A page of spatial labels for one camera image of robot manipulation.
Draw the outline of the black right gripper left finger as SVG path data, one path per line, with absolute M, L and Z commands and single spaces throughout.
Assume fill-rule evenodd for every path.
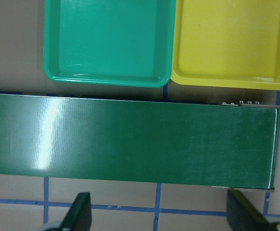
M 59 231 L 89 231 L 92 225 L 91 197 L 89 192 L 80 192 L 66 216 Z

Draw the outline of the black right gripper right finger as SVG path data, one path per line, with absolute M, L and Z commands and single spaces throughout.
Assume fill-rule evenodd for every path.
M 227 222 L 233 231 L 277 231 L 238 190 L 227 191 Z

